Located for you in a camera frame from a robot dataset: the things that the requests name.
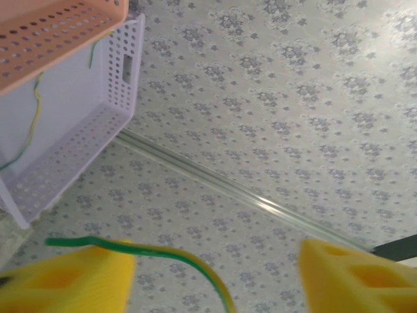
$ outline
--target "trim strip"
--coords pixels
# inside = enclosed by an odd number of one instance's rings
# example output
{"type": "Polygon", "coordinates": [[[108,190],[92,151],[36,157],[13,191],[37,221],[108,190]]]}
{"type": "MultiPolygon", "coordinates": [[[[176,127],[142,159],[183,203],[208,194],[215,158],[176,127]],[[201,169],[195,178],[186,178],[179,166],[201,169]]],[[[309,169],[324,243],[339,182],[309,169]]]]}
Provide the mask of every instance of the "trim strip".
{"type": "Polygon", "coordinates": [[[363,245],[358,241],[323,226],[316,220],[301,215],[293,210],[287,209],[280,204],[262,197],[262,195],[254,192],[252,189],[236,183],[224,176],[217,174],[202,165],[199,165],[183,156],[174,153],[156,143],[132,132],[131,130],[123,129],[116,137],[116,142],[130,148],[133,151],[145,155],[152,160],[157,161],[173,170],[179,171],[182,174],[208,185],[217,191],[230,196],[243,204],[252,205],[262,211],[268,211],[280,221],[302,230],[309,235],[325,241],[337,243],[344,246],[349,246],[356,250],[364,252],[371,252],[371,246],[363,245]]]}

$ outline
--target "yellow foam block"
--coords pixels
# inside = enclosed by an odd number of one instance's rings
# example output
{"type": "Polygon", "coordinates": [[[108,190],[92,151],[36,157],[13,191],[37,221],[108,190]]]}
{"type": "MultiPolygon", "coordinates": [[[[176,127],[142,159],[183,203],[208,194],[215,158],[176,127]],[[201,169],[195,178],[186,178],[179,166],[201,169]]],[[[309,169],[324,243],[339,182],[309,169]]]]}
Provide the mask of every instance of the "yellow foam block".
{"type": "Polygon", "coordinates": [[[298,260],[311,313],[417,313],[417,270],[306,239],[298,260]]]}
{"type": "Polygon", "coordinates": [[[122,313],[134,257],[95,246],[0,273],[1,313],[122,313]]]}

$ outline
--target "wall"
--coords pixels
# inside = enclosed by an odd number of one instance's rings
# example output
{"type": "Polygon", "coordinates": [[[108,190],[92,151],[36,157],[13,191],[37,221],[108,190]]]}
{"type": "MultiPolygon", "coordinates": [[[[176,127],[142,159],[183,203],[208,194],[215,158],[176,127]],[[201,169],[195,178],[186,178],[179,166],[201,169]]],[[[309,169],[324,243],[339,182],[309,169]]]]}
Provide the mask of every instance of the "wall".
{"type": "Polygon", "coordinates": [[[130,129],[371,243],[415,233],[414,0],[130,4],[130,129]]]}

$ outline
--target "floral wallpaper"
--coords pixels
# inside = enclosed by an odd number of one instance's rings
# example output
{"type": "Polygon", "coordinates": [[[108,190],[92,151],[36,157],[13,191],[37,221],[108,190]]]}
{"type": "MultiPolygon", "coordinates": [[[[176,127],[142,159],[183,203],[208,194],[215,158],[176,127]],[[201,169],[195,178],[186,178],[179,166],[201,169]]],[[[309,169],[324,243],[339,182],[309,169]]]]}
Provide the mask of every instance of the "floral wallpaper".
{"type": "Polygon", "coordinates": [[[378,244],[416,233],[415,0],[131,0],[129,128],[378,244]]]}
{"type": "MultiPolygon", "coordinates": [[[[198,255],[221,276],[240,313],[307,313],[296,266],[304,233],[114,143],[41,216],[4,270],[71,251],[45,246],[46,237],[87,234],[198,255]]],[[[138,257],[127,312],[223,307],[194,268],[138,257]]]]}

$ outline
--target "plastic basket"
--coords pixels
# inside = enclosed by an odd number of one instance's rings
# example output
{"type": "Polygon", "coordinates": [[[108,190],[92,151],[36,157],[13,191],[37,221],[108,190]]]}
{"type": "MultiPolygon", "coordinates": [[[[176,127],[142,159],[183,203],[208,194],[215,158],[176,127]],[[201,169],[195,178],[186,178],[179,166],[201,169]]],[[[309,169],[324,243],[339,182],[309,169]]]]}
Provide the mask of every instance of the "plastic basket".
{"type": "Polygon", "coordinates": [[[128,0],[0,0],[0,95],[122,24],[128,0]]]}
{"type": "MultiPolygon", "coordinates": [[[[0,172],[0,206],[21,227],[49,207],[132,118],[144,25],[140,15],[103,38],[91,69],[88,46],[45,71],[33,142],[0,172]]],[[[0,164],[12,159],[27,138],[36,110],[34,83],[29,80],[1,97],[0,164]]]]}

